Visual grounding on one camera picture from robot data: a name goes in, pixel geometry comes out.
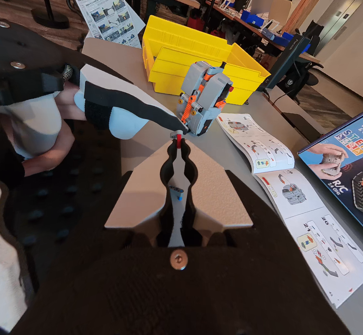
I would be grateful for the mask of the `person's left hand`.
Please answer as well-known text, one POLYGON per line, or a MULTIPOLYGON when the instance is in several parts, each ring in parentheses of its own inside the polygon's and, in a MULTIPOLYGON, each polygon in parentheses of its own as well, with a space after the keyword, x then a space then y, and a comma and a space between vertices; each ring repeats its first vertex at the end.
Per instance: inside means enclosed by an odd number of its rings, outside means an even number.
POLYGON ((62 118, 61 129, 49 151, 22 162, 25 177, 54 169, 70 152, 74 143, 74 135, 65 119, 86 120, 84 112, 74 102, 74 96, 78 90, 79 87, 68 82, 65 84, 64 90, 55 97, 62 118))

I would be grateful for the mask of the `black floor stand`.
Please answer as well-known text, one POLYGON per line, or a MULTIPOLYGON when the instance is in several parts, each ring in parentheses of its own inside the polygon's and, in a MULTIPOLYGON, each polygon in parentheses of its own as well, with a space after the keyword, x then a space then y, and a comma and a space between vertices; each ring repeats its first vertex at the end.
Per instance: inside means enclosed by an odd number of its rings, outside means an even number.
POLYGON ((58 11, 52 11, 50 0, 44 0, 45 8, 31 10, 34 21, 42 26, 52 29, 69 29, 68 18, 58 11))

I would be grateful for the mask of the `black dimpled mat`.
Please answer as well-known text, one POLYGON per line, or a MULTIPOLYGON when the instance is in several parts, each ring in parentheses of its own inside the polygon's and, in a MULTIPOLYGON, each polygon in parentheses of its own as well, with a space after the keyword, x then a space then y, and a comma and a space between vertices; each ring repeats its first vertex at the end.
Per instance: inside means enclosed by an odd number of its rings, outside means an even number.
POLYGON ((116 283, 132 234, 105 229, 124 187, 120 140, 74 121, 75 142, 55 169, 26 177, 10 191, 6 228, 20 249, 20 287, 91 297, 116 283))

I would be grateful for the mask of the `open instruction booklet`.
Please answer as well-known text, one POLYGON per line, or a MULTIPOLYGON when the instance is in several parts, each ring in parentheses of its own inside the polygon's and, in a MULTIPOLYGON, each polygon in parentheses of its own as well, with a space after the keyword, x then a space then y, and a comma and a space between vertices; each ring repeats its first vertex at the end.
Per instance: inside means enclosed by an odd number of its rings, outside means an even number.
POLYGON ((362 284, 362 251, 295 168, 290 149, 249 114, 221 113, 216 121, 249 160, 304 259, 335 308, 362 284))

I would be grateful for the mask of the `person's left forearm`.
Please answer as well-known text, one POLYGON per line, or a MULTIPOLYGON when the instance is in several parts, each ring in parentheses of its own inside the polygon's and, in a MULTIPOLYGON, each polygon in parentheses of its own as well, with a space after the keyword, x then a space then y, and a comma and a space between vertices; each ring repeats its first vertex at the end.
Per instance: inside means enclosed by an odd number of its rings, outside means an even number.
POLYGON ((4 222, 8 189, 3 183, 0 193, 0 330, 1 334, 8 334, 23 316, 28 305, 15 239, 4 222))

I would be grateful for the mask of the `blue robot kit box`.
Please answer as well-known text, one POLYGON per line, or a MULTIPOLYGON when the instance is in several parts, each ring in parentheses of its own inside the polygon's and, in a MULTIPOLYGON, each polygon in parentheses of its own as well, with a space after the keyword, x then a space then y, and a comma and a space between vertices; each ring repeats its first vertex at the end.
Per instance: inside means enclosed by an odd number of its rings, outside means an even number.
POLYGON ((301 149, 298 156, 363 225, 363 114, 301 149))

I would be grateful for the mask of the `laminated photo sheet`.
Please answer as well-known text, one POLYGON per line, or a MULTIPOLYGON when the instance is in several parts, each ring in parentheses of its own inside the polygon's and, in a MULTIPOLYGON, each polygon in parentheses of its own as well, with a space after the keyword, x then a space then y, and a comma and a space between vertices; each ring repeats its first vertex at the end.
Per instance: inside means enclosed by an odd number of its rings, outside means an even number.
POLYGON ((143 20, 125 0, 75 0, 89 28, 88 37, 141 49, 143 20))

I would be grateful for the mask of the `grey orange robot model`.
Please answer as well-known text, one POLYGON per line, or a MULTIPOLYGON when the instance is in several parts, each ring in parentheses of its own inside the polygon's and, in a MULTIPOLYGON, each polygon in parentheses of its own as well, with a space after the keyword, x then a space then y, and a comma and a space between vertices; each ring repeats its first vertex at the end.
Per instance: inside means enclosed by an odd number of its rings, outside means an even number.
POLYGON ((233 91, 233 82, 224 74, 225 65, 225 61, 220 66, 197 61, 188 69, 176 115, 192 134, 201 136, 207 132, 233 91))

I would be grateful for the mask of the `neighbouring grey desk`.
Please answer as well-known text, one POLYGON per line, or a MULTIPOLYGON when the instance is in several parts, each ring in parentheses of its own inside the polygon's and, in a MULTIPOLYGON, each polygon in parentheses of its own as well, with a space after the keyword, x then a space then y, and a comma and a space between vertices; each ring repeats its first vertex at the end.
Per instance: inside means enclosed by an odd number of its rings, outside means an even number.
POLYGON ((326 129, 304 111, 296 101, 285 95, 280 88, 275 86, 272 89, 267 88, 265 91, 268 93, 271 105, 309 144, 317 143, 326 134, 326 129))

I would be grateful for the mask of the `black wrist band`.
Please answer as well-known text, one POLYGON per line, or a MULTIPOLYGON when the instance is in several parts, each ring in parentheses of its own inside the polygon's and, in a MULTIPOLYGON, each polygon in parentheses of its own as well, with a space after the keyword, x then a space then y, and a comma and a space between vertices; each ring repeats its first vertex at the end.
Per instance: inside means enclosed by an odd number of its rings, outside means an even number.
POLYGON ((0 131, 0 181, 9 190, 18 186, 25 177, 25 169, 6 133, 0 131))

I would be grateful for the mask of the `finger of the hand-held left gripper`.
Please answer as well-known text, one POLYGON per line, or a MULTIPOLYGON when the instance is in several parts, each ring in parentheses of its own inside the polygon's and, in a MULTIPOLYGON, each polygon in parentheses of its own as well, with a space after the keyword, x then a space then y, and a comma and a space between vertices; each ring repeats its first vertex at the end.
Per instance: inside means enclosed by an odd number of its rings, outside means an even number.
POLYGON ((172 111, 146 92, 91 65, 80 70, 79 109, 96 129, 109 129, 112 135, 135 135, 149 121, 188 133, 172 111))

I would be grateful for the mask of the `teal monitor stand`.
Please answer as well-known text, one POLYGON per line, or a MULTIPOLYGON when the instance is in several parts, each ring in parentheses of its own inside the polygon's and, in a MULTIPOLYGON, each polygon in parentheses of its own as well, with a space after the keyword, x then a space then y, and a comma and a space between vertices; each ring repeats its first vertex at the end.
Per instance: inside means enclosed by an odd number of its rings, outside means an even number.
POLYGON ((283 78, 293 62, 303 52, 306 46, 310 43, 311 38, 295 34, 291 41, 285 47, 284 51, 278 57, 270 69, 270 76, 268 76, 260 85, 262 90, 266 88, 274 88, 277 83, 283 78))

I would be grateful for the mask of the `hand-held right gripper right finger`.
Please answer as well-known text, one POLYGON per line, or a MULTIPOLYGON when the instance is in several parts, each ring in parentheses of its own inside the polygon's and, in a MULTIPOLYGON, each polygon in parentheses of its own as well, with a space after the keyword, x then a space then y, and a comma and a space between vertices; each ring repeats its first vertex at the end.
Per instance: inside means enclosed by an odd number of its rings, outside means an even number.
POLYGON ((181 140, 189 181, 181 237, 186 247, 204 247, 212 235, 253 226, 225 169, 189 140, 181 140))

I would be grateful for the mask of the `black office chair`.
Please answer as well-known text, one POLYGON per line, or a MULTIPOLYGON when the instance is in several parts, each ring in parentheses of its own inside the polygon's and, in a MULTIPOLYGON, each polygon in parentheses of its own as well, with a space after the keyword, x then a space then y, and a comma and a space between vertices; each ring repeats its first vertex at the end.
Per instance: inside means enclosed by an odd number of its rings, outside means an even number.
POLYGON ((318 66, 322 69, 324 68, 320 63, 294 61, 293 65, 286 72, 285 77, 277 84, 277 87, 279 87, 285 95, 300 105, 297 95, 301 89, 306 84, 312 87, 319 83, 318 78, 309 72, 314 66, 318 66))

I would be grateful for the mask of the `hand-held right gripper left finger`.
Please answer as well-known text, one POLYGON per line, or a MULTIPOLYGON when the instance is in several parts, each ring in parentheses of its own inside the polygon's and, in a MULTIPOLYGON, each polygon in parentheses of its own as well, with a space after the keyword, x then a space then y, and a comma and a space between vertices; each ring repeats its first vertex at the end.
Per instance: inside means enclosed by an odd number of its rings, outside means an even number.
POLYGON ((104 227, 145 234, 167 247, 174 227, 169 181, 174 175, 174 141, 167 142, 125 174, 127 182, 104 227))

